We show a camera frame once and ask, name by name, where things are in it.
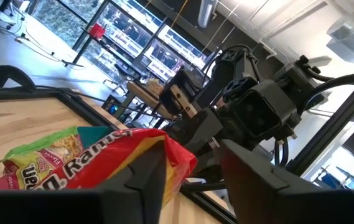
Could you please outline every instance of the ceiling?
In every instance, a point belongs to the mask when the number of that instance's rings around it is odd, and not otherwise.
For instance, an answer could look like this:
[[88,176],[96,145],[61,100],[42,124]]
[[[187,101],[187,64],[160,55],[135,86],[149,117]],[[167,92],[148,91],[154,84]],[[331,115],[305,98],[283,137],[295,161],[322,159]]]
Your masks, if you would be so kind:
[[326,47],[328,28],[344,14],[354,14],[354,0],[220,0],[217,11],[284,63],[302,54],[328,57],[323,75],[354,73],[354,63]]

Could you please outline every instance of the instant ramen package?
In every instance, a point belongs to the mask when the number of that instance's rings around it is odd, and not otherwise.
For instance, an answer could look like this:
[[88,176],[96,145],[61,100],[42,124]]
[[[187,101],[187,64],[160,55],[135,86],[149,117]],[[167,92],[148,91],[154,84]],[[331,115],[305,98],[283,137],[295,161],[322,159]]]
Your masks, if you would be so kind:
[[55,169],[36,189],[92,189],[112,178],[155,144],[165,152],[163,205],[178,193],[196,165],[195,156],[158,129],[118,130]]
[[64,129],[11,149],[1,161],[4,176],[0,178],[0,189],[32,189],[54,169],[79,155],[83,146],[78,129]]

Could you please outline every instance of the black table border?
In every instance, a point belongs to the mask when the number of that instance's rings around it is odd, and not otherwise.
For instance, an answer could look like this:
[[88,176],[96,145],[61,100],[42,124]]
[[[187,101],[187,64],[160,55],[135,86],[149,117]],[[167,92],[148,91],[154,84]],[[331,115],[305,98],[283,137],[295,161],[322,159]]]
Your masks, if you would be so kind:
[[[81,97],[68,96],[56,90],[37,90],[33,93],[29,93],[11,88],[0,88],[0,101],[41,98],[58,99],[92,126],[107,126],[113,130],[119,129],[116,125],[108,121],[104,116],[88,105]],[[209,196],[205,195],[203,192],[189,192],[183,189],[181,189],[180,192],[222,224],[237,223],[237,219],[234,215],[212,200]]]

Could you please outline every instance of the wire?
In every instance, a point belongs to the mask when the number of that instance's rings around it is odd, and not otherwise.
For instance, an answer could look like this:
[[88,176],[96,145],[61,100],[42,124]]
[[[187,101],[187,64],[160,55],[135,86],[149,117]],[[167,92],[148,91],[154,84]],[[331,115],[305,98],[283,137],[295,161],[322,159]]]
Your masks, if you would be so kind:
[[[18,14],[18,17],[17,17],[17,25],[19,25],[19,20],[20,20],[21,18],[20,18],[20,14]],[[3,27],[0,27],[0,33],[2,33],[2,34],[11,34],[11,35],[16,35],[16,33],[18,33],[21,29],[22,29],[22,23],[20,24],[20,26],[19,26],[19,28],[18,28],[18,30],[17,31],[15,31],[15,32],[11,32],[9,29],[7,29],[7,28],[3,28]]]
[[27,24],[25,26],[25,31],[26,31],[26,34],[32,39],[34,40],[31,41],[30,38],[27,38],[27,37],[22,37],[23,39],[29,41],[30,43],[34,44],[37,48],[39,48],[40,50],[42,50],[43,52],[45,52],[48,56],[51,56],[52,58],[54,58],[56,61],[60,62],[61,60],[57,57],[54,56],[55,52],[51,51],[50,49],[48,49],[47,47],[44,47],[43,45],[41,45],[31,34],[29,34],[29,31],[27,30]]
[[206,72],[204,73],[203,76],[203,81],[202,81],[202,86],[204,86],[204,83],[206,82],[206,77],[207,77],[207,73],[210,70],[210,67],[212,66],[212,63],[214,63],[214,61],[217,59],[217,57],[213,58],[213,60],[208,64],[207,68],[206,68]]
[[318,73],[314,72],[312,69],[308,68],[309,76],[311,78],[314,78],[316,80],[322,81],[322,82],[328,82],[330,80],[333,80],[334,78],[331,77],[325,77],[323,75],[319,75]]
[[20,38],[15,38],[15,41],[18,42],[18,43],[20,43],[20,44],[22,44],[23,46],[27,47],[28,49],[31,49],[31,50],[34,51],[35,53],[37,53],[37,54],[39,54],[39,55],[41,55],[41,56],[43,56],[43,57],[49,59],[49,60],[52,60],[52,61],[54,61],[54,62],[60,62],[60,60],[56,60],[56,59],[50,58],[50,57],[48,57],[48,56],[46,56],[46,55],[44,55],[44,54],[38,52],[37,50],[33,49],[31,46],[29,46],[29,45],[23,43],[23,41],[21,41]]
[[129,109],[131,111],[135,111],[135,112],[141,113],[143,115],[152,116],[154,118],[162,118],[162,119],[164,119],[161,116],[156,116],[156,115],[153,115],[153,114],[145,113],[145,112],[142,112],[140,110],[136,110],[136,109],[130,108],[128,106],[124,106],[124,105],[121,105],[121,104],[118,104],[118,103],[114,103],[112,101],[102,100],[100,98],[97,98],[97,97],[94,97],[94,96],[90,96],[90,95],[87,95],[87,94],[84,94],[84,93],[78,93],[78,92],[74,92],[74,91],[71,91],[71,90],[65,90],[63,88],[58,88],[58,87],[53,87],[53,86],[37,85],[36,87],[37,88],[50,89],[50,90],[56,90],[56,91],[59,91],[61,93],[65,93],[65,94],[70,95],[70,96],[76,96],[76,95],[85,96],[87,98],[91,98],[93,100],[98,100],[100,102],[111,103],[112,105],[119,106],[119,107],[122,107],[122,108],[126,108],[126,109]]
[[233,49],[233,48],[235,48],[235,47],[242,47],[242,48],[244,48],[244,49],[249,50],[249,52],[250,52],[251,54],[253,54],[253,50],[252,50],[249,46],[247,46],[247,45],[245,45],[245,44],[236,44],[236,45],[232,45],[232,46],[230,46],[230,47],[227,47],[226,49],[222,50],[222,53],[221,53],[221,54],[223,54],[223,53],[225,53],[227,50],[231,50],[231,49]]
[[260,82],[261,82],[261,78],[259,77],[259,71],[258,71],[257,65],[256,65],[256,63],[254,62],[254,58],[251,57],[250,55],[249,55],[249,61],[250,61],[251,66],[252,66],[252,68],[253,68],[254,76],[255,76],[256,79],[257,79],[257,83],[260,83]]
[[211,42],[213,42],[213,39],[215,38],[215,36],[218,34],[218,32],[221,30],[221,27],[225,24],[225,22],[229,19],[229,17],[232,16],[232,14],[235,12],[235,10],[240,6],[241,1],[238,1],[238,3],[236,3],[236,6],[231,10],[231,12],[228,14],[228,16],[225,17],[224,21],[219,25],[218,29],[215,31],[215,33],[213,34],[212,38],[208,41],[208,43],[206,44],[206,46],[204,46],[203,50],[201,51],[201,53],[203,53],[207,47],[211,44]]
[[339,78],[334,78],[333,80],[327,81],[325,83],[320,84],[317,86],[303,101],[300,107],[297,110],[299,115],[302,115],[305,109],[307,108],[308,104],[311,100],[313,100],[317,95],[326,91],[330,88],[334,88],[341,85],[354,85],[354,74],[352,75],[345,75]]
[[279,151],[279,144],[277,143],[277,140],[275,139],[275,145],[274,145],[274,157],[275,157],[275,166],[280,165],[280,151]]
[[322,82],[327,82],[327,81],[330,81],[330,80],[333,80],[334,78],[331,78],[331,77],[325,77],[323,75],[319,75],[318,73],[312,71],[312,69],[308,68],[308,73],[309,73],[309,76],[311,78],[314,78],[316,80],[319,80],[319,81],[322,81]]
[[283,145],[282,145],[282,161],[281,161],[281,167],[285,167],[287,162],[289,161],[289,142],[287,139],[283,139]]

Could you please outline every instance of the wooden table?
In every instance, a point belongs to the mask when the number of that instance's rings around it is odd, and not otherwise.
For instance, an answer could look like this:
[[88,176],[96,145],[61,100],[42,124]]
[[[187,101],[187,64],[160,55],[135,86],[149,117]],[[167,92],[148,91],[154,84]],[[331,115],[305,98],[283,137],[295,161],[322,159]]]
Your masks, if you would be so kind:
[[[96,103],[86,98],[84,100],[119,129],[127,128]],[[0,160],[16,146],[31,143],[70,126],[89,126],[89,124],[56,98],[0,101]],[[2,170],[3,167],[0,165],[0,177]],[[227,208],[226,203],[212,192],[207,192],[207,195]],[[178,194],[162,209],[160,223],[219,222],[191,200]]]
[[[135,97],[138,97],[142,100],[146,105],[150,106],[152,109],[157,106],[159,100],[148,94],[145,90],[143,85],[140,86],[134,82],[127,82],[127,89],[129,93],[126,96],[126,99],[123,101],[123,106],[129,106]],[[124,108],[119,108],[117,112],[114,114],[116,118],[119,118],[125,112]],[[160,107],[156,110],[160,116],[165,119],[172,119],[172,115],[167,112],[164,106],[160,105]]]

